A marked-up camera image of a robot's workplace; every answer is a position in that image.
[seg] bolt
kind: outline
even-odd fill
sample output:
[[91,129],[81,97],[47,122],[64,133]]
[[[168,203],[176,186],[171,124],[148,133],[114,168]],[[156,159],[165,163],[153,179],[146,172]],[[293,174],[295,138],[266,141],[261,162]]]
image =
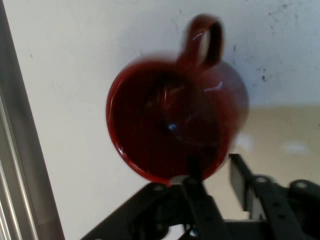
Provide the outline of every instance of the bolt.
[[308,185],[302,181],[299,181],[295,184],[298,188],[305,189]]
[[255,179],[258,183],[266,183],[267,179],[265,177],[259,176]]
[[159,185],[156,185],[156,186],[154,187],[154,190],[157,191],[157,192],[158,192],[158,191],[162,191],[162,190],[164,190],[164,189],[165,189],[165,187],[164,187],[163,185],[160,185],[160,184],[159,184]]

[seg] ceramic mug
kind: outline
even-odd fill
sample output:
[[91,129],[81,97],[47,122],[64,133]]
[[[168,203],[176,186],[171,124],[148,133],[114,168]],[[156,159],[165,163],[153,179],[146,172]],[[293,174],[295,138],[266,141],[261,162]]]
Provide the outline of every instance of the ceramic mug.
[[107,127],[116,150],[139,175],[169,184],[190,174],[192,155],[207,178],[224,161],[249,101],[241,77],[221,61],[222,49],[221,23],[198,15],[176,60],[143,57],[115,78]]

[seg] white wall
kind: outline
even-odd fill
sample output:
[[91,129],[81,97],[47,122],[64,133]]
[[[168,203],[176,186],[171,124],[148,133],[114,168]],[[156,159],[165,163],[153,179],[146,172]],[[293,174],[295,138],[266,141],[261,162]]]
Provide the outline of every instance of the white wall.
[[[184,27],[199,13],[223,21],[224,60],[249,91],[251,112],[234,151],[255,172],[282,184],[299,178],[320,184],[320,1],[4,4],[66,239],[82,237],[147,183],[111,144],[108,90],[131,60],[154,51],[176,53]],[[206,185],[224,217],[244,217],[228,164]]]

